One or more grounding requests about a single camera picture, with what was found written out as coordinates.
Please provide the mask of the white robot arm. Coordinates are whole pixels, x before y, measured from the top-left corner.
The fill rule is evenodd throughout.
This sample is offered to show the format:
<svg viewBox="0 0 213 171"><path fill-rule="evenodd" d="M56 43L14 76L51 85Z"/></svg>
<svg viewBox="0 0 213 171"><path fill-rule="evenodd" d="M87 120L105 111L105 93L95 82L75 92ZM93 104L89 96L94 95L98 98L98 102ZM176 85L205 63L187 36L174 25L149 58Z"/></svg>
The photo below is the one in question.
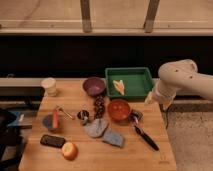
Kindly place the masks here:
<svg viewBox="0 0 213 171"><path fill-rule="evenodd" d="M213 76L198 72L191 59L168 62L160 66L159 79L148 93L145 103L157 102L167 109L181 89L213 101Z"/></svg>

